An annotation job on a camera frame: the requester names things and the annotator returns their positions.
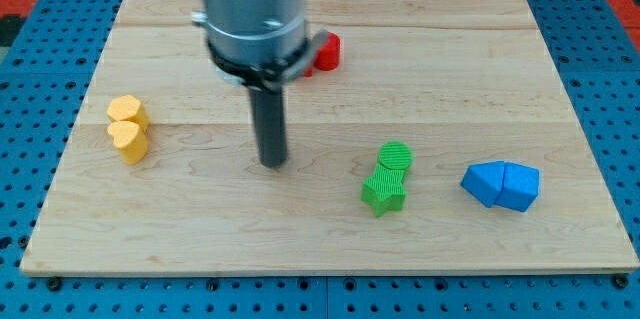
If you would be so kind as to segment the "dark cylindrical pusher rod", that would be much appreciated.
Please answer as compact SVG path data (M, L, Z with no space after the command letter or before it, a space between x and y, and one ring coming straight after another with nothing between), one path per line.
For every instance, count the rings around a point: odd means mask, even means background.
M283 92L249 89L248 94L260 163L280 167L288 156Z

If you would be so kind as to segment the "red block behind arm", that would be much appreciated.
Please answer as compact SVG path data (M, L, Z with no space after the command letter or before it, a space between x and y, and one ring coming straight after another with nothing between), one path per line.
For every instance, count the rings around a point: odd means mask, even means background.
M312 77L313 76L313 72L315 70L315 66L313 64L311 64L303 73L304 77Z

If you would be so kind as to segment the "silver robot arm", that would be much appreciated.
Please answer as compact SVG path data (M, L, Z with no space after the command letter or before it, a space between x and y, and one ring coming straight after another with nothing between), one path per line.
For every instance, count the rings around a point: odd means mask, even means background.
M202 0L192 21L206 32L222 78L248 91L260 163L288 158L284 88L309 69L328 34L308 34L305 0Z

